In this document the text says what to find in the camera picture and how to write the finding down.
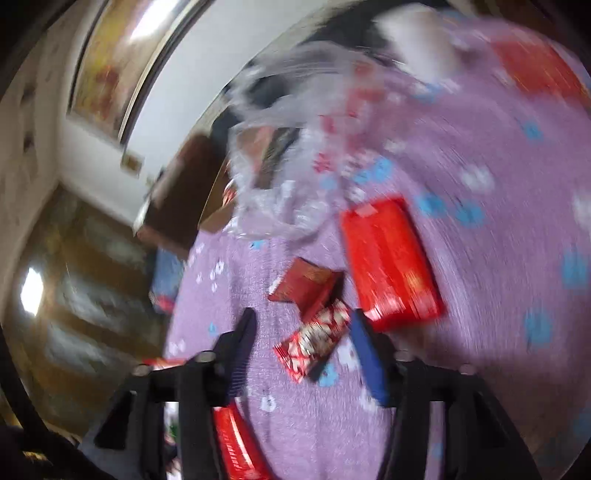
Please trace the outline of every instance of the red package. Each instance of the red package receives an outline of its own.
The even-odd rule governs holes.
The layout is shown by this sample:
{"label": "red package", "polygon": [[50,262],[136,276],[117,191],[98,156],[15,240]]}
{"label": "red package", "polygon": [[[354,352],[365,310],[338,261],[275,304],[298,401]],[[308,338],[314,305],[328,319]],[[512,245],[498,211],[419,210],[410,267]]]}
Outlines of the red package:
{"label": "red package", "polygon": [[275,345],[273,351],[289,375],[299,383],[322,357],[331,353],[349,322],[348,306],[335,300],[287,340]]}
{"label": "red package", "polygon": [[568,64],[545,41],[500,41],[493,49],[524,93],[549,93],[589,104],[589,95]]}
{"label": "red package", "polygon": [[143,361],[144,365],[149,365],[153,367],[154,370],[164,370],[166,368],[179,367],[180,365],[184,365],[186,362],[187,360],[183,358],[147,358]]}
{"label": "red package", "polygon": [[296,258],[277,288],[267,297],[270,301],[292,301],[307,323],[324,308],[342,272],[318,267]]}
{"label": "red package", "polygon": [[343,212],[341,228],[361,308],[376,332],[441,315],[443,305],[404,199]]}
{"label": "red package", "polygon": [[229,480],[271,480],[263,455],[254,441],[236,402],[213,409],[222,458]]}

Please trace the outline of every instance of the white flower pattern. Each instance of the white flower pattern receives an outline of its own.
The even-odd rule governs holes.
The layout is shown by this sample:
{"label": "white flower pattern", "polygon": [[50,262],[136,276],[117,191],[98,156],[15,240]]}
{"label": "white flower pattern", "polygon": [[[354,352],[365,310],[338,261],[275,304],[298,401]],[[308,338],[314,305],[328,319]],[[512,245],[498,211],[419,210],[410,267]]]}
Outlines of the white flower pattern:
{"label": "white flower pattern", "polygon": [[574,221],[591,237],[591,193],[578,193],[573,196]]}
{"label": "white flower pattern", "polygon": [[410,89],[411,95],[427,95],[431,93],[429,86],[425,85],[424,83],[417,82],[415,83]]}
{"label": "white flower pattern", "polygon": [[282,277],[277,277],[273,283],[271,284],[271,286],[269,287],[269,295],[273,295],[275,293],[275,290],[277,290],[277,287],[279,286],[279,284],[281,283],[281,280],[283,280]]}
{"label": "white flower pattern", "polygon": [[261,410],[268,413],[274,411],[277,408],[277,402],[273,395],[266,395],[261,398]]}
{"label": "white flower pattern", "polygon": [[359,187],[353,187],[348,191],[348,198],[353,203],[361,203],[365,200],[367,194]]}
{"label": "white flower pattern", "polygon": [[402,103],[403,100],[404,100],[404,96],[401,93],[390,92],[388,94],[388,102]]}
{"label": "white flower pattern", "polygon": [[379,404],[375,398],[369,394],[368,390],[363,387],[361,389],[361,395],[359,396],[359,405],[368,413],[376,413],[379,409]]}
{"label": "white flower pattern", "polygon": [[469,51],[470,50],[470,45],[468,45],[468,43],[465,42],[464,40],[462,40],[461,38],[454,38],[452,40],[452,45],[454,47],[456,47],[458,50],[462,50],[462,51]]}
{"label": "white flower pattern", "polygon": [[475,193],[490,193],[495,189],[495,179],[487,167],[469,165],[460,171],[460,180]]}
{"label": "white flower pattern", "polygon": [[406,144],[404,142],[396,142],[394,140],[386,140],[384,144],[384,150],[389,151],[393,154],[398,154],[404,150]]}
{"label": "white flower pattern", "polygon": [[513,78],[511,77],[511,75],[509,75],[509,72],[506,71],[505,69],[495,69],[495,70],[493,70],[492,74],[503,85],[510,86],[510,85],[515,84],[515,82],[513,81]]}
{"label": "white flower pattern", "polygon": [[224,262],[222,260],[218,260],[216,263],[216,274],[221,275],[224,268]]}
{"label": "white flower pattern", "polygon": [[353,176],[354,172],[355,172],[355,167],[353,166],[353,162],[349,162],[349,163],[346,163],[345,166],[343,167],[341,175],[344,178],[348,179]]}
{"label": "white flower pattern", "polygon": [[449,93],[457,93],[462,87],[455,80],[446,79],[441,82],[441,86],[445,88]]}
{"label": "white flower pattern", "polygon": [[336,352],[339,356],[339,363],[344,367],[347,367],[349,372],[359,370],[359,358],[357,357],[357,352],[355,352],[353,342],[351,342],[350,338],[344,338],[336,349]]}
{"label": "white flower pattern", "polygon": [[363,168],[371,165],[377,157],[379,157],[379,155],[369,149],[363,149],[357,153],[357,159]]}

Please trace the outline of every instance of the framed picture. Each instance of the framed picture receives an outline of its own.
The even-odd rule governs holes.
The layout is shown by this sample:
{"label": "framed picture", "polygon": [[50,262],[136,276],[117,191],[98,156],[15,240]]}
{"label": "framed picture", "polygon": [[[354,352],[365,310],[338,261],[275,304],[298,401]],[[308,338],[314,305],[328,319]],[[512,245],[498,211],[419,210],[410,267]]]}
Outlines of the framed picture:
{"label": "framed picture", "polygon": [[107,0],[78,62],[70,113],[126,144],[158,72],[211,2]]}

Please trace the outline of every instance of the blue flower pattern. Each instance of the blue flower pattern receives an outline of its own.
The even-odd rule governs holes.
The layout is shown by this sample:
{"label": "blue flower pattern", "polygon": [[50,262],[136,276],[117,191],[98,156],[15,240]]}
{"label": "blue flower pattern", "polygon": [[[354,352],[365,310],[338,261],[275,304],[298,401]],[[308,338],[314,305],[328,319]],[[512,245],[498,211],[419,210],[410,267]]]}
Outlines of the blue flower pattern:
{"label": "blue flower pattern", "polygon": [[260,250],[264,244],[265,244],[264,240],[255,240],[254,242],[251,242],[251,249],[252,250]]}
{"label": "blue flower pattern", "polygon": [[415,204],[421,213],[430,218],[440,218],[446,214],[446,205],[439,195],[424,193],[415,199]]}
{"label": "blue flower pattern", "polygon": [[591,437],[591,408],[584,409],[574,420],[572,433],[578,439],[586,442]]}
{"label": "blue flower pattern", "polygon": [[328,192],[336,190],[338,184],[334,175],[327,174],[320,180],[320,187]]}
{"label": "blue flower pattern", "polygon": [[335,366],[333,364],[326,364],[324,370],[320,374],[320,378],[318,380],[319,387],[333,387],[337,381],[339,380],[339,374],[335,370]]}
{"label": "blue flower pattern", "polygon": [[353,182],[357,185],[363,185],[371,180],[371,171],[367,169],[360,170],[354,177]]}
{"label": "blue flower pattern", "polygon": [[523,122],[521,124],[521,129],[528,140],[538,142],[544,139],[544,134],[535,122]]}
{"label": "blue flower pattern", "polygon": [[575,249],[564,253],[562,282],[569,290],[580,290],[589,285],[589,260]]}
{"label": "blue flower pattern", "polygon": [[424,86],[423,92],[415,92],[411,95],[411,97],[413,97],[421,103],[431,104],[435,102],[439,92],[441,92],[440,85],[434,85],[432,83],[429,83]]}
{"label": "blue flower pattern", "polygon": [[524,317],[525,335],[529,348],[539,348],[552,340],[552,319],[543,309],[530,309]]}
{"label": "blue flower pattern", "polygon": [[474,202],[463,202],[456,205],[455,217],[462,226],[472,228],[484,223],[484,212]]}
{"label": "blue flower pattern", "polygon": [[431,455],[433,458],[443,458],[443,445],[441,443],[436,443],[431,448]]}
{"label": "blue flower pattern", "polygon": [[371,176],[373,177],[374,181],[382,183],[383,181],[389,180],[392,177],[393,169],[394,166],[392,165],[391,160],[385,157],[379,157],[371,169]]}

